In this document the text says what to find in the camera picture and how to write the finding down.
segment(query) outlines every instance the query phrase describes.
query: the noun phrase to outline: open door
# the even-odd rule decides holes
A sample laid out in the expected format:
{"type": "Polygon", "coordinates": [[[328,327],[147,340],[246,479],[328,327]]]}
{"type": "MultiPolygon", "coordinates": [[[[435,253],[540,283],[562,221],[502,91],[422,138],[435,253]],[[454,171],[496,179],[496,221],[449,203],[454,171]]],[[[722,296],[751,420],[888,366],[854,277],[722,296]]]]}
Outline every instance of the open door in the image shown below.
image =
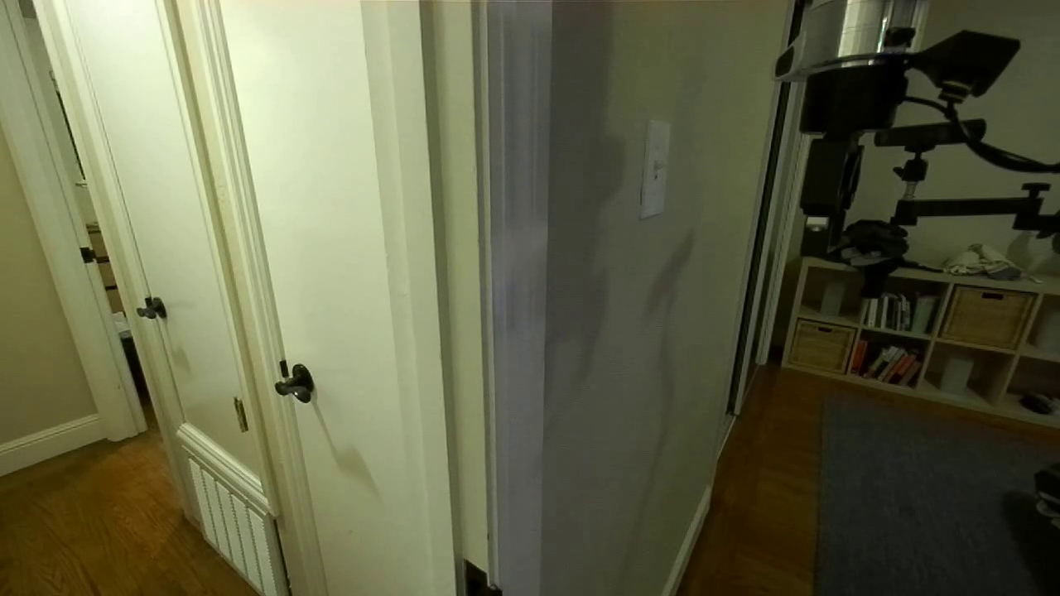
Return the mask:
{"type": "Polygon", "coordinates": [[[296,591],[454,594],[418,4],[176,10],[260,377],[279,386],[296,591]]]}

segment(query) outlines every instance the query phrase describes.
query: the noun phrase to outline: rug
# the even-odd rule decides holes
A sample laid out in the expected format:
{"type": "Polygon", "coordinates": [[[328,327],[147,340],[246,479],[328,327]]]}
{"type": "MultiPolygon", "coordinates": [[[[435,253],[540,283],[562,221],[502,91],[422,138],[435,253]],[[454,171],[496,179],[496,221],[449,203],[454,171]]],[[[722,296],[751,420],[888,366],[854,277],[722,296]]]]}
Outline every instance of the rug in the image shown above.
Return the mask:
{"type": "Polygon", "coordinates": [[[821,423],[818,596],[1060,596],[1060,529],[1033,472],[1060,452],[833,402],[821,423]]]}

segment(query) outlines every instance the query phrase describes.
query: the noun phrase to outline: light switch plate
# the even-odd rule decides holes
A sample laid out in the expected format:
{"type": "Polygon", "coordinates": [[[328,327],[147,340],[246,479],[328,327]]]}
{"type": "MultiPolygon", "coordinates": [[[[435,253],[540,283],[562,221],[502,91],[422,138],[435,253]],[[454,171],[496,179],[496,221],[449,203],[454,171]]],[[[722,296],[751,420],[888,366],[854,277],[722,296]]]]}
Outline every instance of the light switch plate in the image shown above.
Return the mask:
{"type": "Polygon", "coordinates": [[[644,152],[641,215],[658,215],[666,208],[670,136],[672,136],[672,127],[666,120],[651,120],[647,152],[644,152]]]}

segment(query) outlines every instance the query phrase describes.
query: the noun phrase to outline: hardwood floor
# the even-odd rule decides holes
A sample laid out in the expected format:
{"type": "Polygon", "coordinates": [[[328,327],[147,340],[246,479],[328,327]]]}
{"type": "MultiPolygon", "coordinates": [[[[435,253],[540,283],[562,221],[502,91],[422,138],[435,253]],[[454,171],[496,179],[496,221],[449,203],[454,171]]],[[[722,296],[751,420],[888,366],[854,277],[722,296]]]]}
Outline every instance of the hardwood floor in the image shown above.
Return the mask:
{"type": "Polygon", "coordinates": [[[0,476],[0,594],[251,594],[180,513],[160,433],[0,476]]]}
{"type": "Polygon", "coordinates": [[[684,596],[814,594],[821,408],[845,398],[1060,449],[1058,432],[764,368],[719,460],[712,511],[684,596]]]}

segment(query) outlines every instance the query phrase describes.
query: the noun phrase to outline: wall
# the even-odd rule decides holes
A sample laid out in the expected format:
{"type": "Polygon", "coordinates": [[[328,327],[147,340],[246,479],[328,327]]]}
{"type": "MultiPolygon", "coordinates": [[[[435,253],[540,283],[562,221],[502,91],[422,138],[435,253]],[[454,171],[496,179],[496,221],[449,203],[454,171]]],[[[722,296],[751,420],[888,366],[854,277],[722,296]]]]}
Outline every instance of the wall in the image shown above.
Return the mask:
{"type": "MultiPolygon", "coordinates": [[[[927,43],[938,43],[959,29],[980,29],[997,36],[1018,36],[1024,51],[980,101],[966,101],[961,116],[987,120],[987,143],[1060,163],[1058,130],[1060,130],[1060,4],[1053,0],[930,0],[927,13],[927,43]]],[[[917,96],[938,96],[924,77],[912,77],[917,96]]],[[[900,111],[900,124],[927,124],[938,116],[917,107],[900,111]]],[[[858,220],[891,220],[894,199],[903,194],[891,167],[900,167],[900,149],[869,149],[860,194],[850,208],[858,220]]],[[[975,158],[965,145],[949,145],[927,152],[927,183],[917,188],[920,199],[976,199],[976,196],[1022,196],[1024,183],[1053,183],[1058,175],[1022,175],[993,169],[975,158]]],[[[1060,208],[1060,188],[1050,194],[1044,213],[1060,208]]],[[[987,243],[1028,268],[1060,276],[1060,260],[1050,253],[1050,243],[1033,239],[1032,231],[1014,231],[1009,220],[934,220],[912,230],[912,254],[941,264],[965,253],[966,247],[987,243]]]]}
{"type": "Polygon", "coordinates": [[[28,196],[0,136],[0,449],[95,415],[28,196]]]}
{"type": "Polygon", "coordinates": [[[788,8],[555,10],[544,594],[662,594],[730,432],[788,8]],[[651,116],[670,207],[641,220],[651,116]]]}
{"type": "Polygon", "coordinates": [[[456,554],[492,569],[473,8],[423,4],[456,554]]]}

